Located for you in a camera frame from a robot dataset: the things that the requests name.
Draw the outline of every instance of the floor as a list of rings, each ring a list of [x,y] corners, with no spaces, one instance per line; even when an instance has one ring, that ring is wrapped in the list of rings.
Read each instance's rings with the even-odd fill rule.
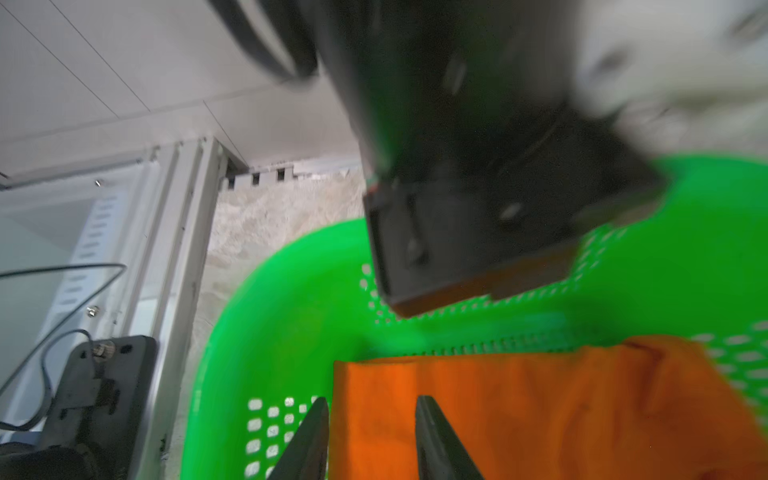
[[[361,171],[348,170],[219,195],[165,479],[179,478],[197,365],[230,296],[284,245],[331,223],[361,217],[363,191]]]

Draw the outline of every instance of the black cable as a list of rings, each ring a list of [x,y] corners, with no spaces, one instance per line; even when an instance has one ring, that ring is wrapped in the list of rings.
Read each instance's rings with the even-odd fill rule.
[[[16,429],[16,432],[26,432],[27,430],[37,425],[48,414],[48,410],[51,408],[51,402],[53,401],[53,388],[51,387],[51,377],[48,375],[48,370],[45,369],[45,358],[48,356],[48,352],[51,351],[51,347],[53,347],[53,345],[55,345],[59,340],[63,339],[67,335],[71,335],[72,333],[82,333],[88,337],[88,357],[91,358],[91,364],[94,368],[94,378],[96,377],[98,373],[98,366],[96,365],[96,359],[94,358],[94,340],[91,337],[91,334],[88,333],[87,330],[83,329],[73,329],[62,333],[61,335],[48,342],[48,345],[45,346],[42,353],[40,354],[40,371],[43,375],[43,399],[40,402],[38,411],[35,412],[32,418],[27,420],[22,425],[11,425],[10,423],[0,422],[0,429]]]
[[[126,266],[123,263],[82,263],[78,265],[58,265],[58,266],[46,266],[42,268],[30,268],[30,269],[24,269],[24,270],[9,270],[7,272],[1,272],[0,273],[0,280],[4,278],[10,278],[14,276],[24,276],[24,275],[38,275],[40,273],[53,273],[53,272],[63,272],[63,271],[70,271],[70,270],[86,270],[86,269],[92,269],[92,268],[119,268],[120,270],[113,275],[107,282],[105,282],[102,286],[100,286],[95,292],[93,292],[90,296],[88,296],[87,299],[80,302],[74,309],[70,311],[67,315],[64,316],[59,322],[51,328],[48,333],[45,334],[45,336],[37,342],[37,344],[32,348],[32,350],[27,354],[27,356],[22,360],[21,363],[18,364],[16,369],[13,371],[13,373],[8,377],[7,380],[0,386],[0,396],[5,392],[6,389],[13,383],[13,381],[16,379],[19,373],[24,369],[24,367],[27,365],[29,360],[37,353],[38,350],[40,350],[41,347],[56,333],[56,330],[60,329],[62,325],[64,325],[67,320],[72,318],[81,308],[83,308],[88,302],[93,300],[96,296],[98,296],[101,292],[105,291],[115,280],[117,280],[120,275],[123,274],[126,270]],[[59,341],[62,337],[69,335],[70,333],[74,332],[80,332],[79,329],[77,330],[70,330],[59,337],[57,337],[54,341],[50,342],[46,347],[44,354],[41,356],[41,362],[45,361],[45,353],[50,349],[50,347]],[[85,333],[86,336],[88,336],[88,339],[92,342],[91,335],[89,333]],[[48,404],[50,404],[50,397],[51,397],[51,380],[48,378],[48,374],[45,370],[45,365],[41,364],[41,371],[43,375],[43,401],[41,402],[40,407],[38,408],[38,411],[35,413],[35,415],[29,419],[27,422],[25,422],[23,425],[12,425],[10,423],[6,422],[0,422],[0,430],[10,430],[13,432],[26,432],[33,426],[37,425],[43,416],[48,412],[49,405],[46,405],[46,398],[48,399]]]

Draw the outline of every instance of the orange towel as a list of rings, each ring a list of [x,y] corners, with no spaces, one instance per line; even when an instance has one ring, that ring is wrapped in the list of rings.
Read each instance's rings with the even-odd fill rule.
[[[668,336],[572,354],[337,362],[329,478],[418,478],[435,397],[487,480],[765,480],[768,445],[703,350]]]

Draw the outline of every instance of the green laundry basket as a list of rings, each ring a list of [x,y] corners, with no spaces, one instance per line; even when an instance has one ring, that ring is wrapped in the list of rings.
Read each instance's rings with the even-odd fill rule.
[[[718,157],[660,162],[667,202],[631,227],[584,238],[567,280],[400,319],[376,292],[366,225],[282,249],[239,288],[197,373],[182,478],[265,478],[333,361],[563,352],[666,333],[707,344],[731,385],[768,416],[768,167]]]

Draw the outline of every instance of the ceiling panel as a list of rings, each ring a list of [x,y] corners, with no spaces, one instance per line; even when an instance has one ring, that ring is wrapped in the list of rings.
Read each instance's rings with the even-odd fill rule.
[[[237,152],[202,103],[135,118],[0,143],[0,172],[12,180],[37,170],[55,169],[94,158],[138,151],[153,145],[212,134]]]
[[[49,0],[0,0],[0,3],[115,114],[125,116],[147,111]]]
[[[150,108],[272,82],[204,0],[53,0]]]
[[[114,114],[0,6],[0,141]]]
[[[207,104],[253,165],[346,151],[355,144],[346,112],[326,78],[307,88],[274,85]]]

